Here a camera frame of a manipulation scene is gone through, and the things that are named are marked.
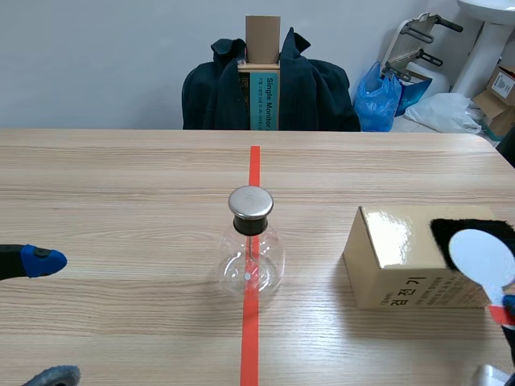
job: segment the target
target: cardboard box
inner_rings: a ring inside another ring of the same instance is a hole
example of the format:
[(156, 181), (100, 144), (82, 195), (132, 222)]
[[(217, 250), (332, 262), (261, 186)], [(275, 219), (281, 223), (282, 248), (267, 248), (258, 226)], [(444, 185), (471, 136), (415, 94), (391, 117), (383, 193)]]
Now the cardboard box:
[(492, 90), (476, 96), (474, 103), (486, 116), (484, 127), (493, 141), (500, 141), (515, 125), (515, 107), (507, 106), (493, 95)]
[(245, 16), (247, 63), (276, 64), (281, 39), (280, 16)]
[(357, 306), (365, 309), (480, 308), (482, 288), (452, 271), (433, 219), (494, 220), (488, 207), (359, 207), (344, 250)]
[(515, 66), (497, 66), (487, 90), (505, 105), (515, 105)]
[(238, 65), (251, 130), (279, 129), (281, 69), (278, 64)]

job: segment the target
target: blue handle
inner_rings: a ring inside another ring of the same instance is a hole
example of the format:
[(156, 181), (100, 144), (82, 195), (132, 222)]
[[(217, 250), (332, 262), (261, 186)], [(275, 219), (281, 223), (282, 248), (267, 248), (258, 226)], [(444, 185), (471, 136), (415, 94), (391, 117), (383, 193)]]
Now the blue handle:
[(20, 253), (23, 268), (28, 277), (52, 275), (66, 266), (66, 256), (54, 249), (41, 249), (25, 245)]

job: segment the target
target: black fabric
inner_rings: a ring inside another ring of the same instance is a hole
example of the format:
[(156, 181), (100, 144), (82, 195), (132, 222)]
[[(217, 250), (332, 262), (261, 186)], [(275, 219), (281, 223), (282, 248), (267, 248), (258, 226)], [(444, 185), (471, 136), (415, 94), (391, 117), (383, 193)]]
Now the black fabric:
[(311, 45), (290, 28), (281, 52), (280, 130), (360, 131), (343, 68), (301, 56)]
[(213, 61), (190, 72), (183, 85), (183, 129), (247, 129), (247, 110), (238, 77), (245, 42), (220, 39)]
[(505, 333), (506, 340), (508, 341), (509, 348), (512, 351), (512, 361), (515, 365), (515, 331), (506, 327), (502, 327), (503, 332)]
[(511, 166), (515, 167), (515, 129), (511, 129), (503, 138), (497, 147), (499, 153), (502, 154)]
[(458, 270), (452, 262), (451, 255), (449, 254), (449, 242), (451, 238), (459, 231), (465, 229), (476, 229), (490, 233), (503, 241), (508, 248), (515, 255), (515, 231), (505, 221), (498, 220), (449, 220), (449, 219), (436, 219), (431, 221), (431, 231), (438, 245), (443, 258), (450, 269)]
[[(310, 47), (290, 29), (281, 53), (280, 130), (360, 131), (345, 71), (300, 54)], [(218, 40), (213, 62), (193, 70), (183, 85), (184, 129), (249, 129), (237, 61), (245, 42)]]

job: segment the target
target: red tape line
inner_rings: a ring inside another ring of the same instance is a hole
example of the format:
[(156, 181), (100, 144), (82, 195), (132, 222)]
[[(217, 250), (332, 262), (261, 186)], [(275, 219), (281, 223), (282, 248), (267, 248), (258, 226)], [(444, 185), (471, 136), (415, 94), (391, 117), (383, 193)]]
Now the red tape line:
[[(261, 179), (261, 148), (250, 147), (249, 185), (258, 187)], [(247, 243), (243, 297), (243, 323), (241, 327), (240, 386), (259, 385), (259, 236)]]
[(495, 323), (505, 326), (515, 326), (515, 318), (509, 313), (508, 309), (501, 306), (489, 306), (490, 314)]

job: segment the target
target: wooden table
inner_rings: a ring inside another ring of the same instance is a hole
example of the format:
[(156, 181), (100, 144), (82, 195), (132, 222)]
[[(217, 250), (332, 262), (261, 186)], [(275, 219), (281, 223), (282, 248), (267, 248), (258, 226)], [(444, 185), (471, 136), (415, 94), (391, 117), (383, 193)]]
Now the wooden table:
[(76, 364), (82, 385), (239, 385), (241, 309), (218, 292), (227, 198), (262, 146), (286, 273), (260, 313), (260, 384), (449, 385), (511, 371), (482, 310), (355, 308), (340, 258), (361, 204), (488, 204), (515, 172), (454, 134), (0, 130), (0, 235), (68, 256), (0, 282), (0, 384)]

